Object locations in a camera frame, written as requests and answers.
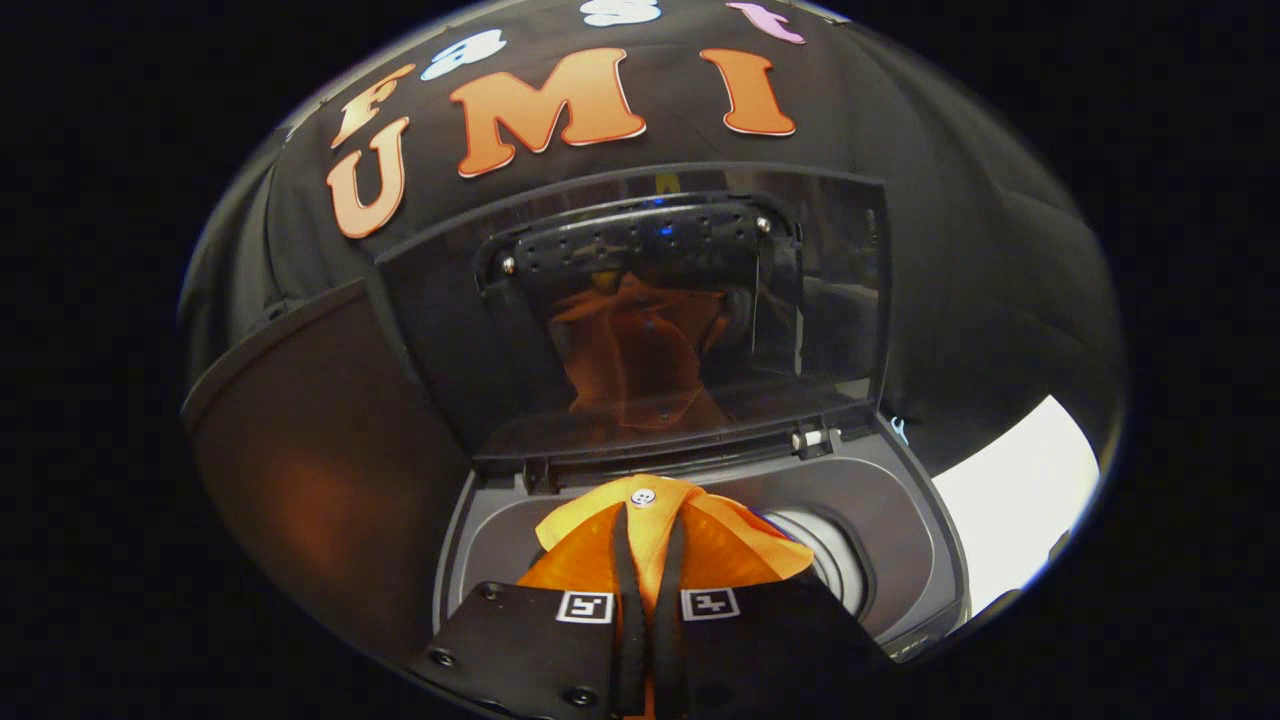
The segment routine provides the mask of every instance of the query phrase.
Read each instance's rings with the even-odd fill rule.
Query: black background
[[[1261,145],[1225,141],[1262,127],[1267,83],[1247,77],[1265,44],[1245,31],[1265,23],[1217,6],[931,5],[836,9],[975,90],[1075,192],[1116,273],[1134,414],[1089,529],[1020,603],[899,684],[813,711],[1257,712],[1263,534],[1244,509],[1265,475],[1236,448],[1266,387],[1225,342],[1267,327],[1251,282],[1275,254],[1228,223],[1261,217],[1274,173]],[[8,548],[38,570],[9,592],[22,642],[4,684],[36,691],[15,717],[453,716],[300,612],[225,533],[177,421],[172,331],[239,163],[312,91],[447,9],[95,4],[8,28],[9,143],[35,150],[8,195],[31,220],[6,240],[10,445],[37,489],[14,496],[31,523],[9,524]],[[36,26],[54,32],[22,50]]]

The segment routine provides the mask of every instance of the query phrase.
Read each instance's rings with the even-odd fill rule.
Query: open lid
[[[854,176],[669,165],[483,208],[376,265],[416,370],[479,464],[687,460],[870,421],[883,218],[882,187]]]

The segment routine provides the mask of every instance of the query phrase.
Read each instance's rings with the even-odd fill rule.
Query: latch
[[[552,475],[552,464],[547,457],[526,457],[521,471],[525,492],[529,495],[557,495],[559,488]]]
[[[810,423],[796,423],[791,433],[791,447],[800,460],[831,455],[836,451],[831,442],[832,434],[838,438],[840,428],[828,428],[822,418]]]

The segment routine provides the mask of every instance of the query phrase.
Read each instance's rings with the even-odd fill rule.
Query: black strap
[[[654,715],[680,720],[689,714],[689,682],[680,638],[680,579],[685,565],[685,511],[676,515],[667,542],[658,605],[653,612]]]
[[[626,503],[613,521],[613,566],[618,575],[618,651],[613,656],[613,712],[644,715],[645,626],[640,580],[627,536]]]

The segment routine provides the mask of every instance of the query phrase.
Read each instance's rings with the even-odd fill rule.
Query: brown panel
[[[407,662],[431,635],[467,465],[357,286],[219,360],[183,420],[214,503],[273,582],[357,648]]]

